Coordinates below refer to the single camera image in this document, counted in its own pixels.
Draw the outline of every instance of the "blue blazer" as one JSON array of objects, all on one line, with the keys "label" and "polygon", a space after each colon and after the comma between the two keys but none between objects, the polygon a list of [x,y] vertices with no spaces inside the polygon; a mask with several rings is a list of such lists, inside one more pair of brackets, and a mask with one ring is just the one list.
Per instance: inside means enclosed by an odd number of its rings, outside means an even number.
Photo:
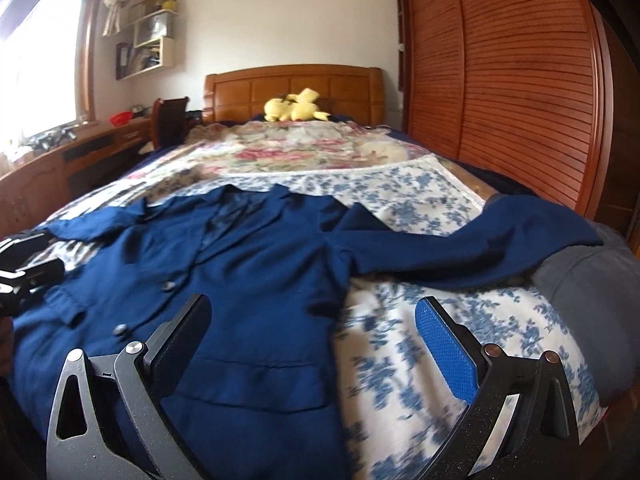
[{"label": "blue blazer", "polygon": [[[225,186],[149,207],[141,200],[46,226],[101,242],[84,266],[15,320],[12,391],[46,435],[66,354],[112,354],[146,340],[194,292],[211,327],[162,406],[217,479],[350,478],[340,420],[335,322],[350,277],[397,272],[435,288],[486,285],[574,244],[599,244],[571,210],[529,196],[499,200],[447,236],[393,232],[360,204],[275,186]],[[127,445],[145,454],[121,404]]]}]

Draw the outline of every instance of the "window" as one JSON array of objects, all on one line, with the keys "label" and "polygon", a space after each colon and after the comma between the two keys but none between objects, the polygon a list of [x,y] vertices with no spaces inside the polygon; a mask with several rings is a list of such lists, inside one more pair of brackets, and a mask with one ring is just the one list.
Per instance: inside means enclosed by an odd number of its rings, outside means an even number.
[{"label": "window", "polygon": [[40,0],[0,44],[0,151],[94,119],[92,51],[100,0]]}]

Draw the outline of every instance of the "red bowl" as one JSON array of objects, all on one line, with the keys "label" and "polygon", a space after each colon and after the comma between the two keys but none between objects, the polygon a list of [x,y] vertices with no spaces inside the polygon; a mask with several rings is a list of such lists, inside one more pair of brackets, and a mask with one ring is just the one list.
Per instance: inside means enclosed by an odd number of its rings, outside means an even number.
[{"label": "red bowl", "polygon": [[120,114],[115,114],[112,118],[109,119],[109,122],[117,128],[119,126],[124,126],[132,119],[133,112],[122,112]]}]

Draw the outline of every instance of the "gray fabric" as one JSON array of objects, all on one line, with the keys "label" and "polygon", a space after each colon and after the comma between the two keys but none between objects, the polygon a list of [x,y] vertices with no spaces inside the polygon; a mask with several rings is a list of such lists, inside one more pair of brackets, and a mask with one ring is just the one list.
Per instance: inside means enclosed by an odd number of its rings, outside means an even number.
[{"label": "gray fabric", "polygon": [[607,405],[640,365],[640,262],[613,229],[590,222],[604,245],[567,247],[532,274],[578,343]]}]

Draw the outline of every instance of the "yellow plush toy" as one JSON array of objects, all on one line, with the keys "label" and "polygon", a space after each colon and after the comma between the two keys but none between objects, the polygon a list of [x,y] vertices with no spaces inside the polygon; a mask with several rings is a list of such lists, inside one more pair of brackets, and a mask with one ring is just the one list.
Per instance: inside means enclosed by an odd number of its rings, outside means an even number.
[{"label": "yellow plush toy", "polygon": [[320,97],[318,92],[314,92],[311,88],[305,88],[300,94],[289,94],[287,99],[292,101],[290,105],[290,118],[292,121],[310,121],[311,119],[319,119],[321,121],[329,120],[329,113],[321,112],[318,105],[314,102]]},{"label": "yellow plush toy", "polygon": [[291,120],[291,102],[283,98],[270,99],[264,104],[264,119],[270,123]]}]

